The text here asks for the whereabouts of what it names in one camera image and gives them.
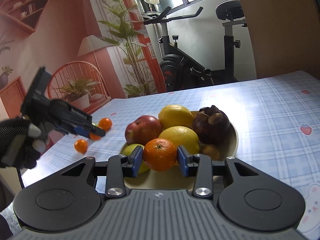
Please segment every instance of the chair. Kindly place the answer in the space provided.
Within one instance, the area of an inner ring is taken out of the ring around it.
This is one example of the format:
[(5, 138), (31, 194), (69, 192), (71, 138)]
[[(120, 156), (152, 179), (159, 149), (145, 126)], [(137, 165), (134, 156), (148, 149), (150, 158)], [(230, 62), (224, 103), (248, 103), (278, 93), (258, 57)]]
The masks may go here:
[(105, 86), (101, 73), (97, 67), (89, 62), (72, 61), (57, 69), (57, 71), (53, 73), (52, 78), (48, 83), (48, 97), (50, 99), (63, 98), (65, 94), (61, 92), (60, 88), (68, 85), (68, 79), (74, 80), (83, 77), (99, 82), (98, 84), (94, 85), (93, 89), (90, 91), (90, 105), (83, 109), (83, 111), (86, 113), (92, 114), (109, 102), (111, 97), (108, 93), (107, 87)]

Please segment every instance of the lamp shade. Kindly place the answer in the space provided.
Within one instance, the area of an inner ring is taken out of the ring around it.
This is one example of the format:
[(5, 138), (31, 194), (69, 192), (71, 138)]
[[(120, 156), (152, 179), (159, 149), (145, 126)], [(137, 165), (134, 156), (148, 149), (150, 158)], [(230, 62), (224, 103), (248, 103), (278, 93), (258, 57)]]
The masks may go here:
[(102, 49), (107, 47), (108, 44), (102, 40), (100, 40), (98, 37), (94, 35), (87, 36), (82, 39), (80, 49), (78, 52), (78, 57), (94, 52), (98, 49)]

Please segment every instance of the bike handlebar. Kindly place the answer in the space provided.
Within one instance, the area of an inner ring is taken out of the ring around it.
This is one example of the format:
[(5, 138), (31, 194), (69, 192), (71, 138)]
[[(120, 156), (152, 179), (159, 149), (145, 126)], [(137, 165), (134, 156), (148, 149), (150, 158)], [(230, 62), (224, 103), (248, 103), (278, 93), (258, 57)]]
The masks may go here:
[(168, 6), (166, 9), (163, 10), (163, 12), (159, 16), (157, 16), (157, 17), (155, 17), (153, 19), (145, 20), (143, 23), (145, 25), (148, 25), (148, 24), (154, 24), (154, 23), (170, 22), (170, 21), (174, 21), (174, 20), (194, 18), (194, 17), (197, 17), (202, 12), (203, 7), (200, 6), (195, 14), (176, 16), (176, 17), (171, 17), (171, 18), (164, 19), (166, 17), (166, 15), (169, 13), (170, 10), (171, 10), (171, 7)]
[(187, 18), (194, 18), (194, 17), (197, 17), (202, 12), (202, 10), (203, 10), (203, 7), (200, 6), (195, 14), (171, 17), (171, 18), (169, 18), (169, 21), (181, 20), (181, 19), (187, 19)]
[(150, 19), (150, 20), (146, 20), (144, 21), (144, 25), (148, 25), (148, 24), (153, 24), (153, 23), (159, 23), (161, 22), (161, 20), (167, 16), (167, 14), (170, 12), (171, 7), (168, 6), (166, 9), (163, 10), (163, 12), (157, 16), (156, 18)]

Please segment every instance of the green pear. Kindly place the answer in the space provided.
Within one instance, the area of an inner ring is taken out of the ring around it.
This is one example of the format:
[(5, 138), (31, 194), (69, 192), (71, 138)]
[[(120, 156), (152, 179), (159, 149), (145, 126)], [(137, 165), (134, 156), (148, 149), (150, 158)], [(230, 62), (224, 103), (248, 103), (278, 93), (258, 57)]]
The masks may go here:
[[(135, 147), (137, 147), (137, 146), (142, 146), (142, 148), (144, 148), (144, 146), (143, 146), (142, 144), (138, 144), (138, 143), (130, 144), (130, 145), (126, 146), (126, 147), (122, 150), (121, 154), (130, 155), (130, 154), (133, 152), (133, 150), (135, 149)], [(138, 172), (138, 175), (139, 175), (139, 174), (142, 174), (142, 173), (145, 173), (145, 172), (147, 172), (148, 170), (150, 170), (150, 169), (149, 169), (148, 166), (144, 163), (144, 161), (142, 161), (141, 166), (140, 166), (140, 169), (139, 169), (139, 172)]]

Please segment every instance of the exercise bike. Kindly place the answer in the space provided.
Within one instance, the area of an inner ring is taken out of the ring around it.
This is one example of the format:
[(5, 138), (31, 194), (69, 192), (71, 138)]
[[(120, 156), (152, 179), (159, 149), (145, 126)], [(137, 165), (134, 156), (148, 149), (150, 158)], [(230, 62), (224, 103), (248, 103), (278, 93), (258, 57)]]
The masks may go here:
[(168, 6), (162, 13), (151, 11), (142, 14), (145, 25), (157, 23), (161, 25), (162, 38), (158, 37), (158, 41), (163, 45), (164, 55), (162, 55), (162, 48), (159, 46), (162, 57), (159, 65), (164, 75), (167, 92), (237, 82), (234, 77), (234, 47), (240, 48), (240, 41), (234, 41), (232, 26), (244, 24), (244, 27), (247, 27), (245, 19), (234, 21), (244, 17), (240, 2), (227, 1), (216, 8), (218, 18), (221, 20), (228, 19), (230, 22), (223, 23), (225, 27), (225, 69), (215, 71), (203, 67), (179, 49), (178, 35), (172, 36), (174, 40), (174, 45), (172, 45), (168, 34), (168, 22), (195, 18), (201, 13), (203, 7), (199, 7), (197, 12), (192, 15), (166, 17), (170, 10), (171, 7)]

